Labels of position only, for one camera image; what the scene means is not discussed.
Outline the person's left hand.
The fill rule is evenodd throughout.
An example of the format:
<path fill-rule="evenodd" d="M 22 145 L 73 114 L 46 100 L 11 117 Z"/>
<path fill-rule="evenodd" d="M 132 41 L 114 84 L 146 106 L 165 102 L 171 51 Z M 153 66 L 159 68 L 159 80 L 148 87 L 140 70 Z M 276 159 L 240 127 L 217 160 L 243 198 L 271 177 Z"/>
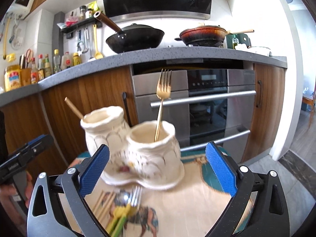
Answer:
<path fill-rule="evenodd" d="M 32 191 L 33 191 L 32 176 L 30 175 L 29 172 L 26 172 L 26 183 L 27 185 L 25 188 L 25 196 L 26 196 L 25 205 L 28 208 Z M 8 216 L 12 220 L 15 219 L 17 221 L 17 224 L 20 224 L 19 221 L 22 220 L 22 217 L 17 212 L 16 208 L 14 207 L 14 204 L 10 200 L 10 198 L 16 194 L 17 194 L 17 191 L 13 185 L 1 185 L 1 204 L 3 205 L 3 208 L 8 214 Z"/>

